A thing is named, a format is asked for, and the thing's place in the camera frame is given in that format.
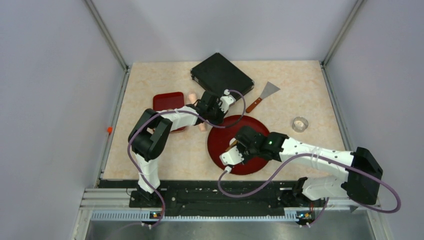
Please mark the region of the clear glass cup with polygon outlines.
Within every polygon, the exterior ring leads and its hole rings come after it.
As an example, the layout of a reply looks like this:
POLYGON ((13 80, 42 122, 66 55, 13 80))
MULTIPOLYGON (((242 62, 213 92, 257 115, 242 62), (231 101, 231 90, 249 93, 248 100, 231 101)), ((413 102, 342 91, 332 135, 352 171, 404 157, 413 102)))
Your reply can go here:
POLYGON ((292 129, 297 133, 304 132, 309 127, 309 122, 302 116, 297 116, 292 120, 292 129))

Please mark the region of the wooden double-ended roller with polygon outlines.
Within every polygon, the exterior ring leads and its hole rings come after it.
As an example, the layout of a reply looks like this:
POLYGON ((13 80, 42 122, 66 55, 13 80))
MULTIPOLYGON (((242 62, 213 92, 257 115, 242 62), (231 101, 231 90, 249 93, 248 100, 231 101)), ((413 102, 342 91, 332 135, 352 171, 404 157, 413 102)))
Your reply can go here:
POLYGON ((232 138, 229 142, 229 146, 226 151, 229 151, 231 148, 237 145, 238 140, 236 138, 232 138))

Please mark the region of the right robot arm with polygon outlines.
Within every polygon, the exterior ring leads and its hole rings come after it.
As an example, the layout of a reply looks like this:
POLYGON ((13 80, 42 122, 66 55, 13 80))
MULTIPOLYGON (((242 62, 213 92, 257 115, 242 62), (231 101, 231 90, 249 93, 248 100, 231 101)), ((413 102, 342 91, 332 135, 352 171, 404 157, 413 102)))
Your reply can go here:
POLYGON ((379 180, 382 178, 381 166, 366 148, 332 150, 298 141, 283 133, 262 134, 249 126, 239 129, 230 144, 237 149, 237 156, 231 160, 234 164, 245 164, 255 157, 282 163, 294 158, 294 163, 328 173, 327 177, 302 177, 298 180, 293 200, 299 206, 332 197, 349 197, 364 205, 377 202, 380 184, 354 171, 358 169, 379 180))

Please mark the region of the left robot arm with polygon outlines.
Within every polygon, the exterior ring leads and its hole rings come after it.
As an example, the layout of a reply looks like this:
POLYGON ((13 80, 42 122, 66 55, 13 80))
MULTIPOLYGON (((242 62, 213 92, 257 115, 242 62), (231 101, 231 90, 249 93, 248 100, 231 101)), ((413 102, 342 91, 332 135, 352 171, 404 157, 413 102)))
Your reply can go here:
POLYGON ((236 99, 230 90, 222 95, 206 91, 194 103, 171 110, 146 109, 128 136, 127 154, 138 171, 135 195, 149 207, 164 199, 158 191, 159 156, 172 131, 202 123, 220 128, 225 115, 236 99))

